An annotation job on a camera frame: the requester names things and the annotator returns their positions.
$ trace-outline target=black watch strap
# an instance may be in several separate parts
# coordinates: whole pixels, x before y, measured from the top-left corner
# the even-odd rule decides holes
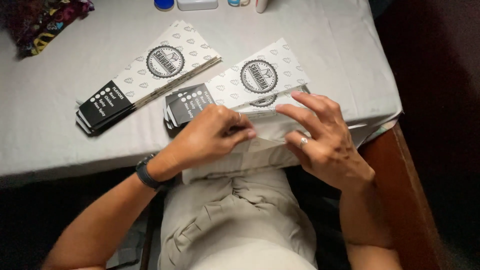
[[[147,172],[147,163],[154,157],[155,155],[149,155],[148,157],[144,158],[141,162],[137,164],[137,175],[138,178],[146,185],[155,189],[156,192],[163,189],[163,187],[169,183],[170,181],[155,181]]]

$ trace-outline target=circular stamp logo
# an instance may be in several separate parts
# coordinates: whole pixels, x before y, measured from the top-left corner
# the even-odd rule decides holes
[[[240,80],[245,88],[254,93],[268,93],[275,88],[278,76],[269,62],[251,60],[241,68]]]
[[[264,99],[252,102],[252,103],[250,103],[250,105],[255,106],[255,107],[267,107],[267,106],[270,106],[271,104],[273,104],[275,102],[277,96],[278,95],[269,96],[269,97],[266,97]]]
[[[147,68],[155,76],[170,78],[177,75],[185,66],[182,53],[172,46],[158,46],[147,56]]]

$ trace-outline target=person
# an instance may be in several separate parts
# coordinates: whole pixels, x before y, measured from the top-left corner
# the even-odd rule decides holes
[[[298,121],[311,138],[290,132],[286,147],[305,171],[341,190],[340,222],[352,269],[401,269],[381,215],[375,173],[353,145],[340,106],[325,96],[291,95],[311,110],[284,104],[276,111]],[[254,137],[245,115],[209,105],[146,164],[146,171],[163,182]],[[156,194],[138,174],[87,207],[63,231],[42,269],[104,269]],[[311,222],[284,172],[273,170],[175,186],[165,200],[158,268],[315,269],[315,249]]]

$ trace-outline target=fingernail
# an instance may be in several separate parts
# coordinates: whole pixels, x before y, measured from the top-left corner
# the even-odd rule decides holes
[[[250,140],[250,139],[253,139],[255,137],[257,137],[257,133],[253,129],[250,129],[248,131],[248,139]]]

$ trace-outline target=ring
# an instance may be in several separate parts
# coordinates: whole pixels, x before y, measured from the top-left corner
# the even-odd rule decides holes
[[[241,121],[241,113],[239,113],[239,116],[240,116],[240,117],[239,117],[239,121],[238,121],[235,125],[240,124],[240,121]]]
[[[300,148],[302,148],[305,144],[308,143],[308,139],[303,137],[301,140],[300,140]]]

